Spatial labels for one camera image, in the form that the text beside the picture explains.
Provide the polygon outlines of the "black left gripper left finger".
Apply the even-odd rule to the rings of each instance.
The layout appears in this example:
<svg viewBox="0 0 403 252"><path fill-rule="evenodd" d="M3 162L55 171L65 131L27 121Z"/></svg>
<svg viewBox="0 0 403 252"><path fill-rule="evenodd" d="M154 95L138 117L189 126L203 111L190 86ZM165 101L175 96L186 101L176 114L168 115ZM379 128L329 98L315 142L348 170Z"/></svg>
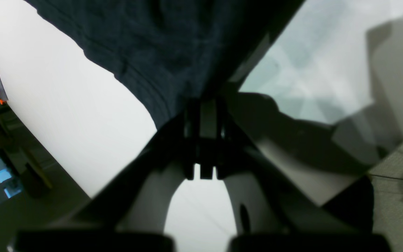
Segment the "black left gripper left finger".
<svg viewBox="0 0 403 252"><path fill-rule="evenodd" d="M164 234L174 193L194 178L197 102L166 123L88 204L39 230L18 231L9 252L174 252Z"/></svg>

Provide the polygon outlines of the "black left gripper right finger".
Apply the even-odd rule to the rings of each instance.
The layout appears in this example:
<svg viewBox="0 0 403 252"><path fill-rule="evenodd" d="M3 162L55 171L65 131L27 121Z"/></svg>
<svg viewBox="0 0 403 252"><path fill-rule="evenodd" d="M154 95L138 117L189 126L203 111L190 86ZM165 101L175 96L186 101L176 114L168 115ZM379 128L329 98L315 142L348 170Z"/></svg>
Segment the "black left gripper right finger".
<svg viewBox="0 0 403 252"><path fill-rule="evenodd" d="M273 165L217 100L222 160L218 178L230 197L237 236L229 252L390 252L384 236L365 233L310 201Z"/></svg>

